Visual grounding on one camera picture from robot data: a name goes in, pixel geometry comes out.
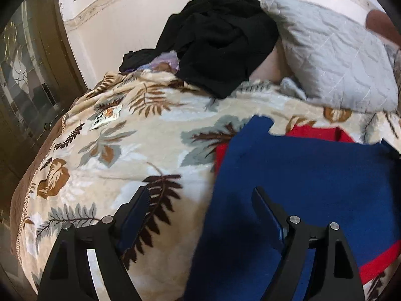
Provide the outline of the grey quilted pillow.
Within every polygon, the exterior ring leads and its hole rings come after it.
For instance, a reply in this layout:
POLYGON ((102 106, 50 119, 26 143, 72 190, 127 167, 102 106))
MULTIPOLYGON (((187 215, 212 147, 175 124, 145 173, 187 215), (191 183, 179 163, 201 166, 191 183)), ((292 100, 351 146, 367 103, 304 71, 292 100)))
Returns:
POLYGON ((398 89, 384 43, 334 10, 301 0, 261 0, 306 100, 362 113, 394 112, 398 89))

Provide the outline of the black clothes pile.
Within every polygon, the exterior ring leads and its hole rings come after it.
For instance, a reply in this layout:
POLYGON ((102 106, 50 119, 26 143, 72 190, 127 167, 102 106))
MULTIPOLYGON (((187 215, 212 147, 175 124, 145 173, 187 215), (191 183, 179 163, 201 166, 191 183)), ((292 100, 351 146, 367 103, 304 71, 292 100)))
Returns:
POLYGON ((259 0, 192 0, 171 15, 154 49, 128 52, 121 72, 175 51, 179 79, 225 99, 273 51, 279 32, 259 0))

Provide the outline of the red and blue sweater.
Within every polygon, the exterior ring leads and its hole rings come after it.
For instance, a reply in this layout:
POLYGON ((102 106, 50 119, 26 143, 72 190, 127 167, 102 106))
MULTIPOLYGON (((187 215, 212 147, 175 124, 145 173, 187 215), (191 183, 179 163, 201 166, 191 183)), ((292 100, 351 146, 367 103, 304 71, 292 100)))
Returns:
MULTIPOLYGON (((400 154, 386 142, 361 145, 275 136, 270 118, 254 116, 230 141, 214 184, 185 300, 263 300, 280 262, 251 194, 261 187, 285 212, 310 225, 336 222, 362 285, 400 255, 400 154)), ((315 251, 292 300, 305 300, 315 251)))

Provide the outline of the brown beige sofa backrest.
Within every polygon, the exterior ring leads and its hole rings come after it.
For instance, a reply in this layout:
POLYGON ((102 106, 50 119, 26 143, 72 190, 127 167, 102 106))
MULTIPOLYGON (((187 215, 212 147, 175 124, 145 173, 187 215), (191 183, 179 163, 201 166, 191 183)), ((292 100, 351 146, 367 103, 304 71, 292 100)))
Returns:
POLYGON ((366 16, 366 28, 401 46, 400 31, 389 16, 380 10, 371 10, 366 16))

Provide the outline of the purple cloth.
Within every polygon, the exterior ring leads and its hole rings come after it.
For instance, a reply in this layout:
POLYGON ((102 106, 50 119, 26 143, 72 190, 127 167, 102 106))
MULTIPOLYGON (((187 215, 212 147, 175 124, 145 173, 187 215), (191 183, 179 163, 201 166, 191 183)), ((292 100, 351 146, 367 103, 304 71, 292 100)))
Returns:
POLYGON ((140 66, 137 70, 151 70, 154 72, 177 73, 179 71, 179 59, 176 51, 161 53, 151 62, 140 66))

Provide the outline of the wooden glass door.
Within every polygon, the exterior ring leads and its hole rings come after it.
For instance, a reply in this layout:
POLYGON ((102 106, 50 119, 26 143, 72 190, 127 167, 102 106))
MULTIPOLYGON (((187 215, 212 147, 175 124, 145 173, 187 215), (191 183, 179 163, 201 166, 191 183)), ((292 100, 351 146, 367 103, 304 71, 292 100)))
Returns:
POLYGON ((87 86, 59 0, 12 0, 1 12, 1 221, 51 129, 87 86))

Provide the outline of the leaf pattern blanket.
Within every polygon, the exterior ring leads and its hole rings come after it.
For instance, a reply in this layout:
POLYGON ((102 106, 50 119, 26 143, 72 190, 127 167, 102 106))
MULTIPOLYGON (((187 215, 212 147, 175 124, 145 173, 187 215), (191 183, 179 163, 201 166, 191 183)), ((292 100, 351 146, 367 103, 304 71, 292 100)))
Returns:
POLYGON ((150 212, 124 263, 144 300, 180 298, 211 198, 216 147, 254 115, 271 118, 273 134, 338 127, 358 143, 400 147, 395 113, 318 107, 261 80, 217 101, 171 73, 109 73, 60 119, 15 190, 12 248, 31 287, 38 290, 64 223, 93 225, 148 185, 150 212))

